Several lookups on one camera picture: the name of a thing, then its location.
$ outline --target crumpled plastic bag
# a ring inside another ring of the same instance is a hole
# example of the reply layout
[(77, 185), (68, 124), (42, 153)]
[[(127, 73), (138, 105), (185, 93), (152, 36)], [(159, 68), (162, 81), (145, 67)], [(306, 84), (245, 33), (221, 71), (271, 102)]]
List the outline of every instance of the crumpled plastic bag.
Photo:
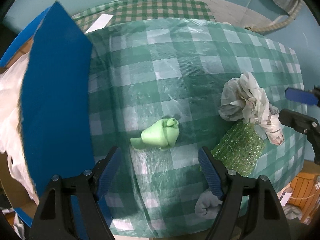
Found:
[(265, 90), (250, 72), (225, 83), (218, 112), (226, 121), (244, 118), (244, 122), (257, 123), (275, 145), (284, 141), (279, 110), (269, 103)]
[(21, 56), (0, 76), (0, 152), (7, 152), (12, 178), (19, 181), (36, 204), (39, 198), (28, 172), (20, 134), (20, 90), (29, 63), (29, 53)]

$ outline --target green sponge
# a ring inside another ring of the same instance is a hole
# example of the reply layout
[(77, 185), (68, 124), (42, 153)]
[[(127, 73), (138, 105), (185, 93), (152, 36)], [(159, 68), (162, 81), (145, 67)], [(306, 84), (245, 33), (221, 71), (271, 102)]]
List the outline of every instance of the green sponge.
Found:
[(242, 176), (252, 172), (265, 147), (254, 126), (240, 120), (211, 151), (213, 157), (222, 161), (228, 170), (236, 170)]

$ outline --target checkered cloth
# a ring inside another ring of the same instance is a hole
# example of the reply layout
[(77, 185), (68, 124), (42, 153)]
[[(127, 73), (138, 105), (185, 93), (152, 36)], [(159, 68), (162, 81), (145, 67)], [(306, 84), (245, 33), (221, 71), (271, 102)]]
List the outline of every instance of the checkered cloth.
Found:
[[(287, 101), (287, 87), (303, 89), (292, 49), (257, 33), (204, 20), (154, 19), (88, 34), (94, 44), (89, 118), (95, 160), (113, 145), (123, 161), (105, 200), (116, 235), (168, 237), (212, 226), (194, 212), (208, 188), (197, 149), (213, 149), (234, 124), (218, 114), (225, 82), (253, 73), (279, 109), (306, 113)], [(136, 151), (130, 138), (164, 117), (179, 121), (174, 148)], [(284, 127), (286, 141), (266, 148), (251, 177), (267, 175), (275, 190), (300, 171), (306, 138)]]
[(85, 32), (101, 14), (113, 14), (107, 26), (155, 18), (187, 18), (215, 22), (208, 5), (195, 0), (118, 0), (98, 5), (72, 17)]

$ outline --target blue board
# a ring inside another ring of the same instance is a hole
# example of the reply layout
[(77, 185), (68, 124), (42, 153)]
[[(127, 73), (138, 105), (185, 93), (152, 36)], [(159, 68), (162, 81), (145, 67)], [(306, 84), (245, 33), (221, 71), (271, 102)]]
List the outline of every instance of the blue board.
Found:
[(284, 95), (288, 100), (310, 106), (316, 106), (319, 102), (319, 99), (312, 92), (295, 88), (287, 88)]
[(51, 177), (94, 166), (88, 116), (92, 44), (55, 2), (34, 35), (22, 84), (22, 136), (39, 197)]

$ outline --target white paper strip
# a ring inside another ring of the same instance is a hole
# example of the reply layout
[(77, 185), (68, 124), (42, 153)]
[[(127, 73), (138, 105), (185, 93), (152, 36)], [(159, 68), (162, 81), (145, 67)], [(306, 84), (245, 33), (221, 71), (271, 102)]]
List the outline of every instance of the white paper strip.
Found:
[(100, 17), (90, 26), (85, 33), (90, 33), (104, 28), (113, 17), (113, 14), (101, 14)]

